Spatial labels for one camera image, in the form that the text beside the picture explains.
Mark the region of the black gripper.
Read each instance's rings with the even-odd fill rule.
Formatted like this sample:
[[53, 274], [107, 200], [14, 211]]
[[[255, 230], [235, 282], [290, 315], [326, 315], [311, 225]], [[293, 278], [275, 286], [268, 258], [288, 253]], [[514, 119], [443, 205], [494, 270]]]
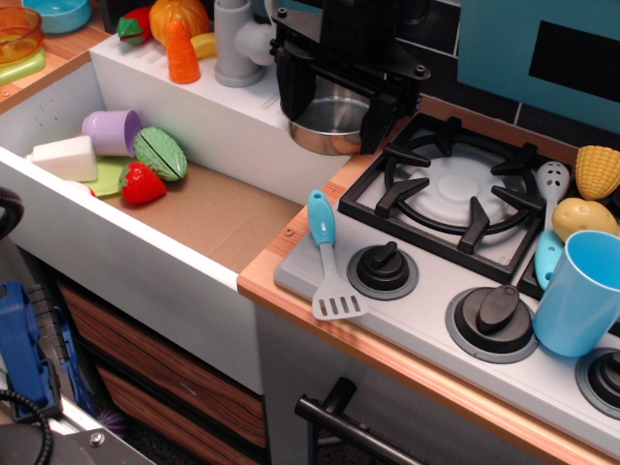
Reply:
[[419, 108], [430, 70], [396, 40], [398, 27], [425, 19], [423, 1], [324, 1], [318, 13], [280, 8], [273, 14], [281, 109], [298, 119], [313, 101], [316, 78], [369, 99], [360, 154], [374, 153], [393, 126]]

